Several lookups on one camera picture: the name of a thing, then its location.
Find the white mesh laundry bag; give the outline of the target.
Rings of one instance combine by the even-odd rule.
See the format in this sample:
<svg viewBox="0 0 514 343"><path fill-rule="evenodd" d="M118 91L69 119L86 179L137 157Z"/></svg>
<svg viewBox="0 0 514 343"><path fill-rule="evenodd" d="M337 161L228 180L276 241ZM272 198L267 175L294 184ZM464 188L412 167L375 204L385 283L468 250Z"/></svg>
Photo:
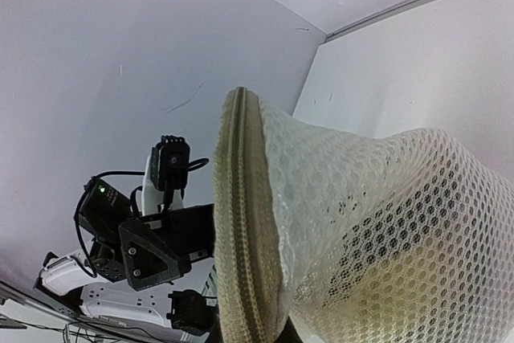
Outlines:
<svg viewBox="0 0 514 343"><path fill-rule="evenodd" d="M225 342L502 342L513 186L439 129L383 139L228 93L213 156Z"/></svg>

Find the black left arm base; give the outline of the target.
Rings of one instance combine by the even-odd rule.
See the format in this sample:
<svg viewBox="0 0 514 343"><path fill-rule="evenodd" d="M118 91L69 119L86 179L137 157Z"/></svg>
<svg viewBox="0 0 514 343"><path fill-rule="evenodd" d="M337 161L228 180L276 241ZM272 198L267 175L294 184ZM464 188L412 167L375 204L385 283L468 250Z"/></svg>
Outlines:
<svg viewBox="0 0 514 343"><path fill-rule="evenodd" d="M218 314L217 305L209 305L215 296L204 296L192 289L173 291L168 294L171 301L166 319L173 329L179 329L190 335L200 337L210 333L214 327L214 319Z"/></svg>

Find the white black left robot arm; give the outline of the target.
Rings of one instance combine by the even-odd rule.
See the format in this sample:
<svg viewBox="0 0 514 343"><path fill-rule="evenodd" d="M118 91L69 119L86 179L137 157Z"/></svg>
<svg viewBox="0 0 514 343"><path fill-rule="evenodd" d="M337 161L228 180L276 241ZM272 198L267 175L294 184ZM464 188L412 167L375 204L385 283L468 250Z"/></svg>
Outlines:
<svg viewBox="0 0 514 343"><path fill-rule="evenodd" d="M57 305L89 317L143 321L192 335L208 333L215 296L174 290L175 280L214 254L214 207L182 208L182 188L165 184L154 211L139 210L138 186L130 196L90 179L74 214L80 249L47 254L36 289Z"/></svg>

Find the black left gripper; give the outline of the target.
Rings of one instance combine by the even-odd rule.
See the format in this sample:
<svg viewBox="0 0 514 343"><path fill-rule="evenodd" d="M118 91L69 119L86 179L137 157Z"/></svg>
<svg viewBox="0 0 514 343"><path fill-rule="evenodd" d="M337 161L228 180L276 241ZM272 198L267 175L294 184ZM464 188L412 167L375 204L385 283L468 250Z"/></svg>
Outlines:
<svg viewBox="0 0 514 343"><path fill-rule="evenodd" d="M214 206L192 206L121 223L120 249L129 286L172 283L214 255Z"/></svg>

